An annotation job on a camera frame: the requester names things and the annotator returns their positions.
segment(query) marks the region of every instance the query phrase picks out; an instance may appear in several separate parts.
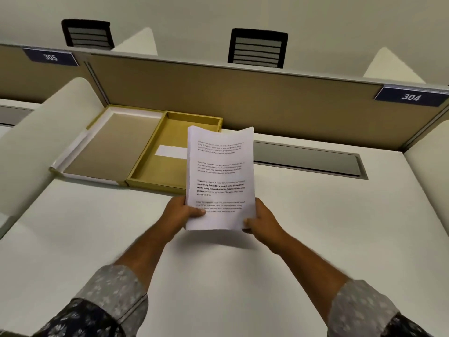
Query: person's left hand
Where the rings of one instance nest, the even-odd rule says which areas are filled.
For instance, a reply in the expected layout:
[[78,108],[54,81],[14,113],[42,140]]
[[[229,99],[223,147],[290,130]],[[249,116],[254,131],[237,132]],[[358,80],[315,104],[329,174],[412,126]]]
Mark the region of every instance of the person's left hand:
[[189,217],[200,217],[204,214],[206,214],[204,209],[185,205],[185,196],[175,196],[168,201],[164,212],[154,226],[160,229],[167,243],[185,226]]

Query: box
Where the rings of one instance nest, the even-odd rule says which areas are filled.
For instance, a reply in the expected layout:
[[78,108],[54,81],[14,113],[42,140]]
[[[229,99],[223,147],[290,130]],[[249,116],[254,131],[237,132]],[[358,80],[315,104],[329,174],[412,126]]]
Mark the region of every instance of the box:
[[222,118],[108,106],[50,170],[80,180],[184,194],[186,159],[156,151],[160,145],[187,148],[191,125],[218,132]]

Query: number sign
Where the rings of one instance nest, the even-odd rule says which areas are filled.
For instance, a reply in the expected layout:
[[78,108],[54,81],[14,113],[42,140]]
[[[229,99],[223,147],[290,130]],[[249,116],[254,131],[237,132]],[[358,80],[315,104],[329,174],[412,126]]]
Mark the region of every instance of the number sign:
[[36,48],[22,48],[32,62],[45,62],[67,66],[79,66],[75,57],[70,52],[46,51]]
[[374,100],[439,107],[448,98],[449,91],[426,90],[424,88],[400,88],[395,85],[385,85]]

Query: paper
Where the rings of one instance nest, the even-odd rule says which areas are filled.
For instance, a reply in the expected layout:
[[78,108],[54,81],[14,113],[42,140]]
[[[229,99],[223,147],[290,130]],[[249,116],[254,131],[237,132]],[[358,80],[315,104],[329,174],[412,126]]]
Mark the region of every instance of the paper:
[[187,148],[163,146],[162,144],[158,147],[155,153],[156,156],[165,156],[173,158],[187,159]]
[[186,203],[206,210],[187,230],[241,230],[255,217],[254,128],[219,133],[188,128]]

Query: paragraph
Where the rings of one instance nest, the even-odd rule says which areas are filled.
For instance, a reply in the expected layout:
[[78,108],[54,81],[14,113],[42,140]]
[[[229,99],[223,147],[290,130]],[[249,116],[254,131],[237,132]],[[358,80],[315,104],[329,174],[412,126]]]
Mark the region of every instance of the paragraph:
[[213,182],[213,181],[197,181],[197,194],[210,196],[210,194],[232,194],[243,193],[245,189],[245,181],[237,182]]
[[203,141],[198,141],[198,150],[217,155],[235,154],[236,151],[242,149],[241,143],[236,144],[211,144]]
[[244,162],[232,163],[232,164],[213,164],[198,161],[197,167],[199,172],[205,172],[206,174],[227,175],[235,174],[235,172],[242,169]]
[[209,202],[196,201],[195,206],[205,209],[208,213],[235,213],[237,210],[242,210],[242,205],[245,201],[236,202]]

